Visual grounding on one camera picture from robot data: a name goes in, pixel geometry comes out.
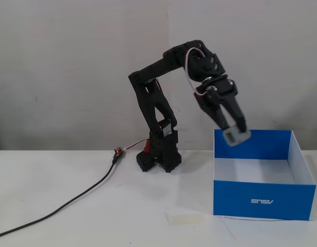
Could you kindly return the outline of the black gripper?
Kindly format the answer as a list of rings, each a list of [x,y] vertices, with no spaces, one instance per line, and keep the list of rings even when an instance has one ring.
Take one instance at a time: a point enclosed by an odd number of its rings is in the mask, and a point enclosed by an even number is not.
[[[222,113],[220,105],[222,103],[230,116],[235,121],[239,131],[247,131],[246,120],[241,111],[235,96],[238,94],[236,84],[228,78],[228,75],[219,77],[208,77],[204,79],[200,86],[195,88],[195,98],[199,107],[222,129],[226,130],[229,125]]]

